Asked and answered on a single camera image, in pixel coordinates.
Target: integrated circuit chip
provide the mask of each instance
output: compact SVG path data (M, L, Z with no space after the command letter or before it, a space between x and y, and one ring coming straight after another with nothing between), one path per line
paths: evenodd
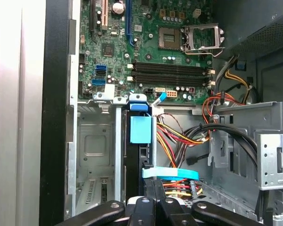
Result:
M114 45L111 43L102 44L102 56L113 57L114 55Z
M160 27L158 30L158 48L180 50L180 30Z

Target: pci slot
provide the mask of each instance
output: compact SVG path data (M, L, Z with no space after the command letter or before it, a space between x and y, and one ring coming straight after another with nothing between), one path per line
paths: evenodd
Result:
M135 82L144 84L203 87L204 84L207 83L207 78L205 77L186 75L131 72L131 76L134 78Z
M90 0L90 9L89 9L89 32L93 36L94 27L95 27L95 1Z
M167 65L167 64L149 64L134 62L133 70L143 73L166 73L166 74L178 74L178 75L197 75L205 76L207 70L201 67L182 66L182 65Z
M108 0L103 0L103 9L102 9L102 29L108 29Z

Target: yellow wire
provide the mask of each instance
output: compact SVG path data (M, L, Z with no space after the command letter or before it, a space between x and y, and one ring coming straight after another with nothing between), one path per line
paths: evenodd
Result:
M249 93L250 93L250 86L247 84L247 82L246 82L244 79L238 77L237 75L231 74L231 73L229 72L229 70L227 70L227 72L225 73L225 77L226 77L227 79L232 79L232 80L238 81L238 82L242 83L242 84L245 86L245 88L246 88L247 91L246 91L246 93L245 93L245 95L244 95L244 98L243 98L243 100L242 100L242 103L245 103L245 102L246 102L246 99L247 99L247 96L248 96Z
M190 140L189 138L181 135L180 133L178 133L177 131L175 131L174 129L170 128L169 126L165 125L165 124L162 124L162 123L159 123L157 122L158 125L161 125L161 126L164 126L166 128L168 128L169 130L171 130L173 133L175 133L177 136L181 137L182 139L185 139L193 144L203 144L204 142L198 142L198 141L193 141L193 140Z
M171 161L172 166L173 166L174 168L176 168L176 165L175 165L175 163L172 161L172 157L171 157L170 153L169 153L168 150L167 150L167 146L166 146L164 140L162 139L162 137L161 137L160 134L158 134L158 133L157 133L157 139L158 139L158 141L160 142L161 146L163 147L163 149L164 149L166 155L168 156L169 160Z
M203 189L201 188L197 193L196 195L200 195L202 193Z
M184 192L166 192L166 194L179 194L179 195L185 195L185 196L192 196L191 194L184 193Z

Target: blue plastic latch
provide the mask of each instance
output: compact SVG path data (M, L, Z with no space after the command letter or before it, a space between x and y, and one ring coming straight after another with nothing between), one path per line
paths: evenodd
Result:
M150 144L152 131L152 118L144 116L131 116L130 142L133 144Z
M130 104L130 111L147 112L148 105L146 104Z
M193 170L177 169L168 167L152 167L149 169L142 169L142 178L159 177L171 180L180 180L188 178L192 180L199 180L199 174Z

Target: ram slot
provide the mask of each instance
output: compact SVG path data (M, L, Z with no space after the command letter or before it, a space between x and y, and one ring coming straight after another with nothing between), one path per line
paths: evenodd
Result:
M103 0L102 29L108 29L108 0Z
M167 65L167 64L148 64L137 63L134 64L134 70L144 73L172 73L172 74L185 74L185 75L206 75L207 70L201 67L181 66L181 65Z
M207 83L207 79L203 77L148 74L141 72L131 72L131 76L134 78L135 82L144 84L202 87Z

